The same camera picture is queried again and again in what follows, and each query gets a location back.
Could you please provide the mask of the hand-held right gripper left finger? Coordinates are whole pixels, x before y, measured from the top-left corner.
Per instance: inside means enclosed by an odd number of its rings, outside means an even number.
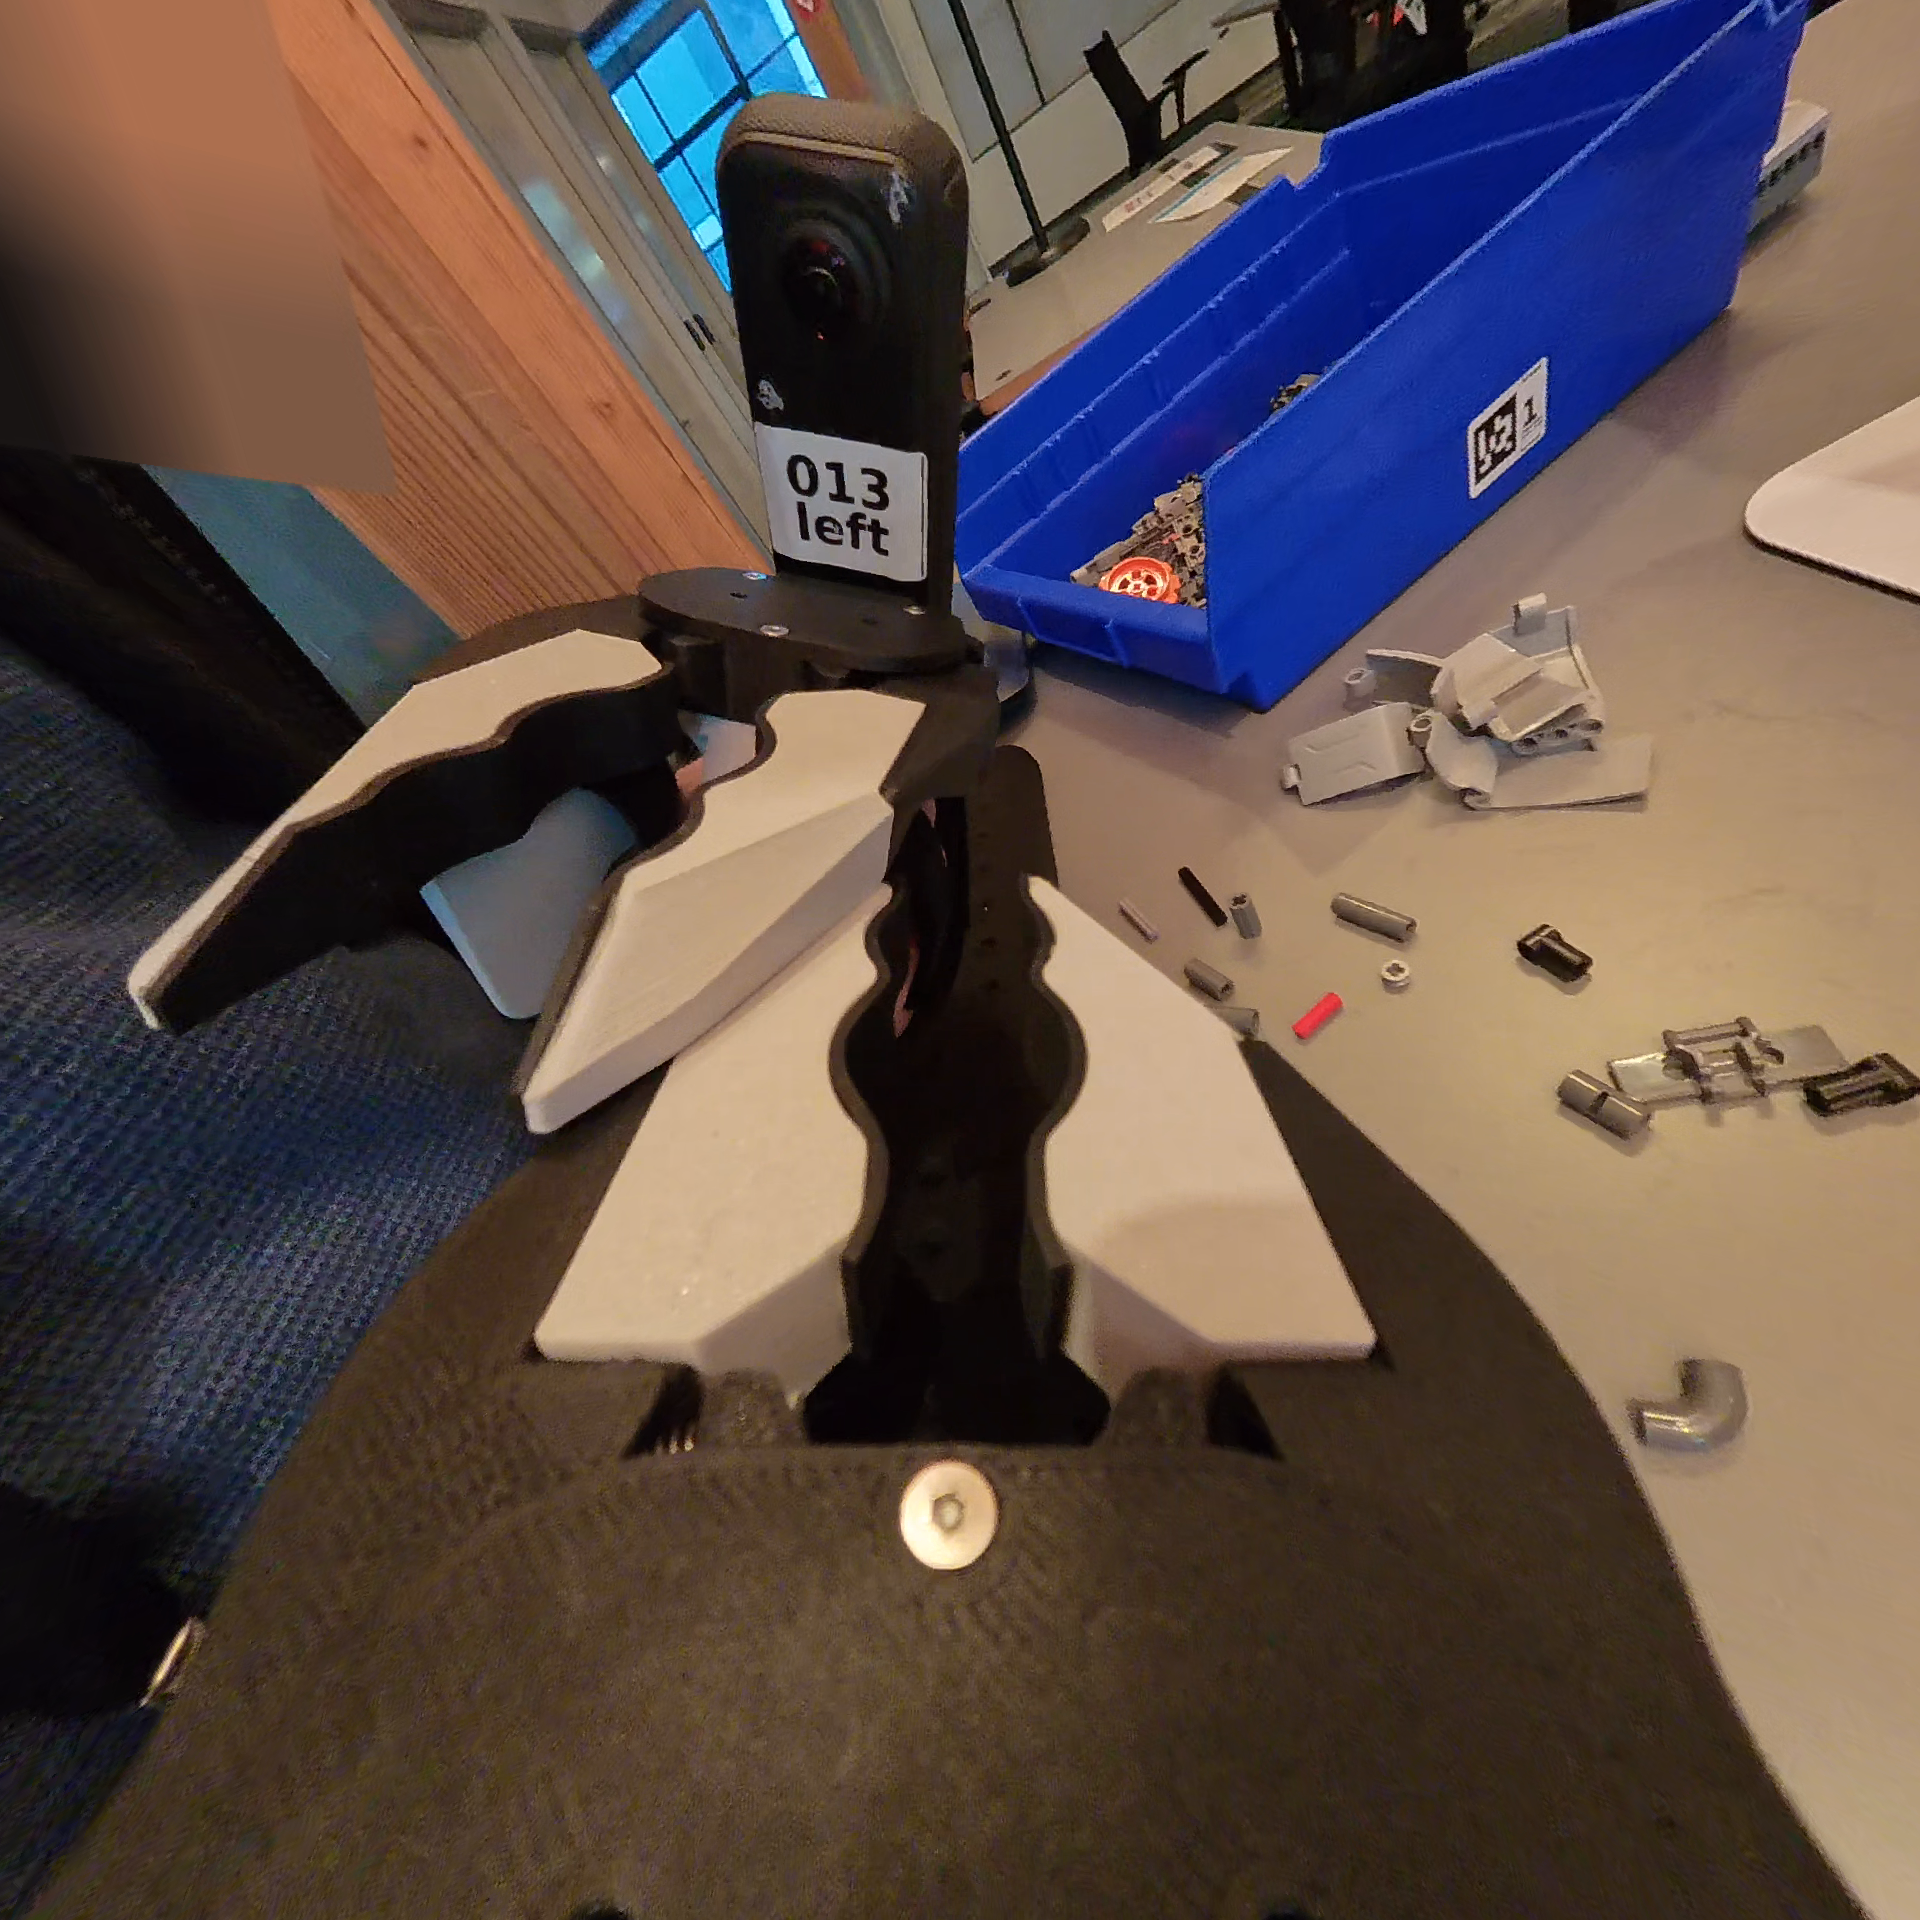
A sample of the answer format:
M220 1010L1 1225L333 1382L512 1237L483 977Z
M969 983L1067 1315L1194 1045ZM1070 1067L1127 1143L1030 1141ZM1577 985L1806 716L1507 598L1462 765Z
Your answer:
M829 1053L878 983L879 910L862 900L674 1061L535 1325L542 1359L815 1384L852 1352L867 1143Z

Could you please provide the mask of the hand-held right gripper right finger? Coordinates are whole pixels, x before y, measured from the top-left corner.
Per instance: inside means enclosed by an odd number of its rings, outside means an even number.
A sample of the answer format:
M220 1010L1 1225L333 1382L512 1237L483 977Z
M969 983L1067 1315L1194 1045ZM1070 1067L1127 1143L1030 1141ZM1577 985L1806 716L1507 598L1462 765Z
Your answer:
M1377 1333L1234 1030L1031 876L1080 1075L1043 1139L1076 1366L1363 1360Z

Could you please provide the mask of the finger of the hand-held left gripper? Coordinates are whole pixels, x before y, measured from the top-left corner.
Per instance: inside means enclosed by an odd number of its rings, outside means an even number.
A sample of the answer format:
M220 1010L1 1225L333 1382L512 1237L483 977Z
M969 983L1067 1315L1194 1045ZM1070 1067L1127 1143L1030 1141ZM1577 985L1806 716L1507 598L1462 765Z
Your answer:
M677 709L674 670L639 640L586 630L417 685L147 946L126 983L133 1006L183 1034L377 939L556 798L660 765Z
M522 1062L534 1136L677 1057L875 894L895 826L883 781L926 714L867 689L771 700L763 753L604 891Z

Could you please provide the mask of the pile of toy building parts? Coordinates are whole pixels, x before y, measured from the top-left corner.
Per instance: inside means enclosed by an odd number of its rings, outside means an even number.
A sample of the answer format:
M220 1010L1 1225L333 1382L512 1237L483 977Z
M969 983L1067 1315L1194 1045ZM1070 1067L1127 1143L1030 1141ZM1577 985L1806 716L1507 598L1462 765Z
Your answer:
M1067 575L1077 588L1154 606L1202 610L1207 600L1206 474L1154 495L1127 533Z

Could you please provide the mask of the grey toy elbow pipe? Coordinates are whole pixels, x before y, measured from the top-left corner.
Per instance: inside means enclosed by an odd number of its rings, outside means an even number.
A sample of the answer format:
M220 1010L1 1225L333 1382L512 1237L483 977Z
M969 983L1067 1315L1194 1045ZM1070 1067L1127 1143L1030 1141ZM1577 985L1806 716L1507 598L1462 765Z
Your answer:
M1744 1433L1750 1415L1747 1386L1732 1360L1684 1356L1675 1363L1672 1395L1629 1398L1623 1412L1641 1448L1705 1456L1724 1451Z

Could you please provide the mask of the blue plastic bin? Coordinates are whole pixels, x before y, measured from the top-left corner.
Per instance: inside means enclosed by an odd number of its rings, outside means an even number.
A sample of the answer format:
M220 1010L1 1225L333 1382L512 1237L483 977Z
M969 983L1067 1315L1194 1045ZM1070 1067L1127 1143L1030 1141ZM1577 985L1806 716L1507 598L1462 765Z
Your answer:
M978 613L1272 709L1728 309L1806 17L1647 4L1327 134L961 446ZM1202 609L1070 582L1196 470Z

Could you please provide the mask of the person in blue jacket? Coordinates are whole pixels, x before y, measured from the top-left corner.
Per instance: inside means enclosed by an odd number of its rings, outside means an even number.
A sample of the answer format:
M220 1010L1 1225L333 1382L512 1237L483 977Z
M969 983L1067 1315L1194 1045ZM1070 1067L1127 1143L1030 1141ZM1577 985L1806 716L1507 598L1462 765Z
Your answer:
M1 451L1 614L202 812L262 826L363 722L144 469Z

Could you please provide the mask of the grey curved toy panel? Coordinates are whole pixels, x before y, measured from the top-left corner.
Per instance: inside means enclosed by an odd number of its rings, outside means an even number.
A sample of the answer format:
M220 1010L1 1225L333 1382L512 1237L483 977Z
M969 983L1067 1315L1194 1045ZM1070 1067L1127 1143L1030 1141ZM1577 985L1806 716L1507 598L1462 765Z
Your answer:
M1336 722L1295 733L1279 766L1279 786L1302 805L1327 805L1428 772L1413 743L1418 710L1380 703Z

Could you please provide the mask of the grey background table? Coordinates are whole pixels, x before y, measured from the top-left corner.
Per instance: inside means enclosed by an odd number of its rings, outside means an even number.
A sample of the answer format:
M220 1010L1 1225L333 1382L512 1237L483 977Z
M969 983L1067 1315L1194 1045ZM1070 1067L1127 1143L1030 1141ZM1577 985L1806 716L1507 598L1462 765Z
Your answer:
M972 300L972 397L995 416L1268 185L1299 185L1324 139L1213 122L1091 207L1088 235L1058 262Z

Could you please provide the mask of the grey toy hinge assembly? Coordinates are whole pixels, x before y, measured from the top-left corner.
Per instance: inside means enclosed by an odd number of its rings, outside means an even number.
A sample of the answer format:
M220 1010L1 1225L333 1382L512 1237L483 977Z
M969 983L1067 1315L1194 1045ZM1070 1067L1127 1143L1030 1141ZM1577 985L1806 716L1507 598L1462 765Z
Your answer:
M1839 1073L1850 1057L1819 1025L1766 1026L1750 1018L1668 1028L1647 1053L1611 1058L1604 1076L1639 1106L1728 1106Z

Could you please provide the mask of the black office chair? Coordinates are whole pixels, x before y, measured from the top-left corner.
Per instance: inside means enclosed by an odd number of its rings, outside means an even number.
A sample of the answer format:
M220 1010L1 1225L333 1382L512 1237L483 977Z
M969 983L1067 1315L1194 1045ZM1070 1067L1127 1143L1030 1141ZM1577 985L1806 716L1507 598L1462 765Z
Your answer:
M1126 174L1138 178L1157 162L1187 129L1187 78L1204 55L1173 64L1157 90L1146 92L1110 30L1083 49L1083 63L1112 108L1126 157Z

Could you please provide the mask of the white metal stand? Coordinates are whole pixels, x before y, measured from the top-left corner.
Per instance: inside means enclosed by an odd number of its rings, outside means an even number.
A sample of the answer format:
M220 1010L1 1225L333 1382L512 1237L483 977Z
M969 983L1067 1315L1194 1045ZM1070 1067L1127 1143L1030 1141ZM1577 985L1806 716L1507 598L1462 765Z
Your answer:
M1918 600L1918 399L1766 481L1742 529L1783 561Z

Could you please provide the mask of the white toy hub brick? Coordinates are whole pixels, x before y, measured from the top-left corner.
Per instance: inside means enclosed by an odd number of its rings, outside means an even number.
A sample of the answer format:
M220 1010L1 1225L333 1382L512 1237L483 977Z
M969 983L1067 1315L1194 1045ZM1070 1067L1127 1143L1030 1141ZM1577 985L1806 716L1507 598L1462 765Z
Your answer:
M1827 140L1830 113L1812 103L1787 101L1773 142L1758 176L1745 230L1758 233L1818 178Z

